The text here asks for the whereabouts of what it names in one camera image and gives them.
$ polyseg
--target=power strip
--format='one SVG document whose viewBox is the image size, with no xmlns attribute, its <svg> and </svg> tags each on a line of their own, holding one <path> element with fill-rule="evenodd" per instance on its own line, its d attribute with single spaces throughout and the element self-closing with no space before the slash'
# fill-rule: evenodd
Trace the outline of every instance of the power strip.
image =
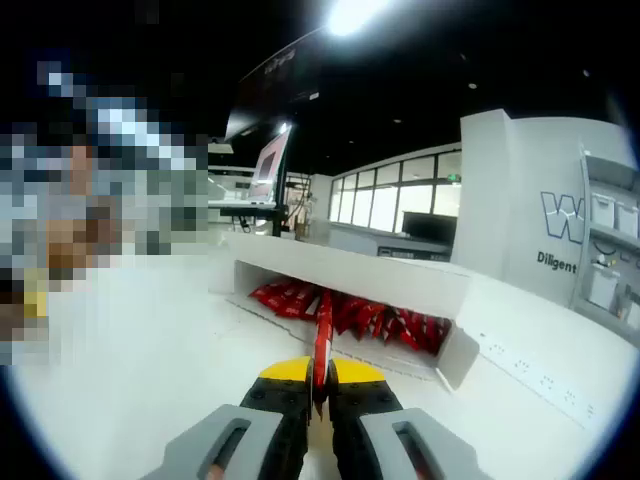
<svg viewBox="0 0 640 480">
<path fill-rule="evenodd" d="M 583 428 L 594 428 L 597 418 L 593 403 L 562 379 L 545 372 L 485 332 L 469 332 L 480 345 L 480 354 L 525 387 L 574 420 Z"/>
</svg>

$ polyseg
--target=ceiling light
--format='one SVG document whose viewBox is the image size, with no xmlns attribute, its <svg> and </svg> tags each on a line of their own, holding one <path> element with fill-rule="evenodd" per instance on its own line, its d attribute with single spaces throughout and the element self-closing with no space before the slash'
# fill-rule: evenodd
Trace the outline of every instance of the ceiling light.
<svg viewBox="0 0 640 480">
<path fill-rule="evenodd" d="M 383 10 L 389 0 L 338 0 L 329 17 L 329 31 L 349 35 Z"/>
</svg>

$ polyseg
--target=white shelf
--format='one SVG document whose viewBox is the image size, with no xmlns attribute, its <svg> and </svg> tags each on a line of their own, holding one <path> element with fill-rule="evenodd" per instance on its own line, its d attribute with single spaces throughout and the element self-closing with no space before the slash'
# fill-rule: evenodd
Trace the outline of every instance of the white shelf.
<svg viewBox="0 0 640 480">
<path fill-rule="evenodd" d="M 591 223 L 591 237 L 607 240 L 628 250 L 640 250 L 640 240 L 613 228 Z"/>
<path fill-rule="evenodd" d="M 640 332 L 631 328 L 608 310 L 581 298 L 576 303 L 576 312 L 611 330 L 635 347 L 640 347 Z"/>
</svg>

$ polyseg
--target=black ceiling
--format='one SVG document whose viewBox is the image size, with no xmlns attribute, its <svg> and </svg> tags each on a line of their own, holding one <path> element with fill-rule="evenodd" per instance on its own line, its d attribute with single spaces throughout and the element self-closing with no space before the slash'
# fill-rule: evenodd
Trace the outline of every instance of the black ceiling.
<svg viewBox="0 0 640 480">
<path fill-rule="evenodd" d="M 146 0 L 96 13 L 92 2 L 49 2 L 36 16 L 24 4 L 31 33 L 20 50 L 15 41 L 4 44 L 5 63 L 16 75 L 3 79 L 3 94 L 14 104 L 4 109 L 3 121 L 42 116 L 30 69 L 37 58 L 62 55 L 103 85 L 134 84 L 133 94 L 147 97 L 161 118 L 185 131 L 224 137 L 238 81 L 322 26 L 333 2 L 216 3 Z M 234 138 L 233 156 L 210 162 L 255 165 L 283 118 L 296 125 L 290 168 L 327 174 L 459 141 L 461 116 L 494 108 L 513 117 L 573 115 L 637 125 L 637 17 L 628 7 L 392 4 L 358 35 L 316 33 L 325 46 L 320 97 L 284 105 L 252 134 Z"/>
</svg>

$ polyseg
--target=ceiling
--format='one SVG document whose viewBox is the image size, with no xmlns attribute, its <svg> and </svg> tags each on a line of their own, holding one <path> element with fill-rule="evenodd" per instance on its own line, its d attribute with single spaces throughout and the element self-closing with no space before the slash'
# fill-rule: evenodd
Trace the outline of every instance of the ceiling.
<svg viewBox="0 0 640 480">
<path fill-rule="evenodd" d="M 0 85 L 11 105 L 3 122 L 65 110 L 33 93 L 35 59 L 53 56 L 91 73 L 105 91 L 146 98 L 162 120 L 200 134 L 192 141 L 224 137 L 240 80 L 324 25 L 333 0 L 116 3 L 96 16 L 91 2 L 58 2 L 36 19 L 26 4 L 32 34 L 19 51 L 5 42 L 16 75 Z M 254 166 L 283 119 L 295 125 L 290 169 L 325 174 L 459 141 L 460 117 L 494 108 L 613 121 L 635 132 L 633 18 L 613 2 L 397 0 L 356 35 L 315 33 L 319 98 L 279 105 L 251 134 L 233 138 L 234 155 L 209 161 Z"/>
</svg>

